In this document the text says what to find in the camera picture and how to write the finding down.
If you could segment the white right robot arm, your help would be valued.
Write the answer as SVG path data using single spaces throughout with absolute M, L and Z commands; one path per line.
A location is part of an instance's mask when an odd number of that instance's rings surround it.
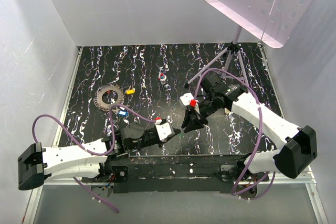
M 225 84 L 217 74 L 201 81 L 205 92 L 203 100 L 191 93 L 180 97 L 185 109 L 182 123 L 184 133 L 199 130 L 208 124 L 207 118 L 220 109 L 233 112 L 272 140 L 276 149 L 262 153 L 248 153 L 228 173 L 242 180 L 251 180 L 258 173 L 279 172 L 295 179 L 317 156 L 316 132 L 310 126 L 300 128 L 257 103 L 247 87 L 242 84 Z

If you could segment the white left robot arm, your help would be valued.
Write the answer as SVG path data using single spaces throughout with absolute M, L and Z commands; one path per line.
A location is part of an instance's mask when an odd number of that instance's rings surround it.
M 86 177 L 100 182 L 117 181 L 126 169 L 114 168 L 112 162 L 127 158 L 131 151 L 139 151 L 152 145 L 162 147 L 180 130 L 163 121 L 150 129 L 133 122 L 116 131 L 114 138 L 67 147 L 42 147 L 30 145 L 18 158 L 18 188 L 31 190 L 44 182 L 55 179 Z

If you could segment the black base board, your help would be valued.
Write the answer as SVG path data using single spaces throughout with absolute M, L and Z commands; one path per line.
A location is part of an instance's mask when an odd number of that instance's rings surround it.
M 225 172 L 242 155 L 129 156 L 109 159 L 98 166 L 95 178 L 85 175 L 84 183 L 112 187 L 115 194 L 135 192 L 218 191 L 228 194 L 233 179 Z

